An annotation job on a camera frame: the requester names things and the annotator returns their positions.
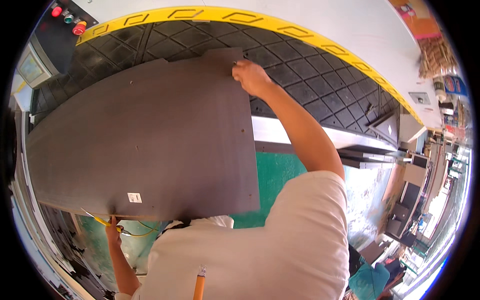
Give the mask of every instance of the yellow cutout pattern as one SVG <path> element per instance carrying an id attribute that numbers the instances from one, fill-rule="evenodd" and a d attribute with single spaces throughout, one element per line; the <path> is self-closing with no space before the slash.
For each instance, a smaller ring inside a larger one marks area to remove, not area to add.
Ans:
<path id="1" fill-rule="evenodd" d="M 189 6 L 189 7 L 167 7 L 145 12 L 133 13 L 120 17 L 115 20 L 89 28 L 78 38 L 77 45 L 84 43 L 97 36 L 110 33 L 129 26 L 135 26 L 146 23 L 173 21 L 173 20 L 202 20 L 230 22 L 237 24 L 248 24 L 250 26 L 278 32 L 287 36 L 294 37 L 310 45 L 321 48 L 341 60 L 344 60 L 362 71 L 364 74 L 375 80 L 385 91 L 389 92 L 405 109 L 417 120 L 423 122 L 413 110 L 412 106 L 405 101 L 400 93 L 377 71 L 362 61 L 355 54 L 341 47 L 328 38 L 303 28 L 291 22 L 281 20 L 275 17 L 267 16 L 261 13 L 248 12 L 233 8 L 211 7 L 211 6 Z"/>

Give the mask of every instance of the hand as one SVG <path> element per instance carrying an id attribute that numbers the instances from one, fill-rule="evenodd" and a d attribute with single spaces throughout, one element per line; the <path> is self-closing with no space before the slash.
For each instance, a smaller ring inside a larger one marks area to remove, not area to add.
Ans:
<path id="1" fill-rule="evenodd" d="M 270 86 L 275 85 L 262 67 L 249 60 L 237 61 L 232 68 L 232 76 L 247 93 L 259 98 Z"/>
<path id="2" fill-rule="evenodd" d="M 105 233 L 107 234 L 108 245 L 120 246 L 121 238 L 117 227 L 123 229 L 123 226 L 117 226 L 117 218 L 115 216 L 112 216 L 112 218 L 108 222 L 112 224 L 110 226 L 105 226 Z"/>

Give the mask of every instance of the white t-shirt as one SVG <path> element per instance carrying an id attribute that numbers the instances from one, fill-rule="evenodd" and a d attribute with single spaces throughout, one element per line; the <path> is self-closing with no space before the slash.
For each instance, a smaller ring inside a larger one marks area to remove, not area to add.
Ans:
<path id="1" fill-rule="evenodd" d="M 205 300 L 340 299 L 349 277 L 346 209 L 345 182 L 316 171 L 285 184 L 264 227 L 232 229 L 213 218 L 169 229 L 132 299 L 191 300 L 201 264 Z"/>

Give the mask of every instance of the label sticker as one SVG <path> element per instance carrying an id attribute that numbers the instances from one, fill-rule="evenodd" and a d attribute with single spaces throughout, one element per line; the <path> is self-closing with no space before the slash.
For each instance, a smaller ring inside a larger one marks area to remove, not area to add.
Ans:
<path id="1" fill-rule="evenodd" d="M 140 197 L 140 193 L 128 192 L 127 195 L 128 195 L 128 200 L 130 200 L 130 202 L 142 203 L 142 198 Z"/>

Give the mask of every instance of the yellow handle tool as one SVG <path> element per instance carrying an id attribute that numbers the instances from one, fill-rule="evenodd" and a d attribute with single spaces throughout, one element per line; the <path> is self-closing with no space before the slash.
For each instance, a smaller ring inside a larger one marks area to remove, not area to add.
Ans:
<path id="1" fill-rule="evenodd" d="M 105 226 L 110 227 L 111 224 L 110 224 L 109 222 L 107 222 L 107 221 L 105 221 L 104 219 L 101 219 L 101 218 L 99 218 L 99 217 L 97 217 L 97 216 L 92 215 L 91 213 L 87 212 L 87 211 L 84 210 L 83 208 L 82 208 L 82 210 L 83 210 L 84 212 L 86 212 L 89 216 L 93 217 L 93 218 L 95 219 L 95 221 L 97 221 L 97 222 L 99 222 L 99 223 L 102 223 L 102 224 L 105 225 Z"/>

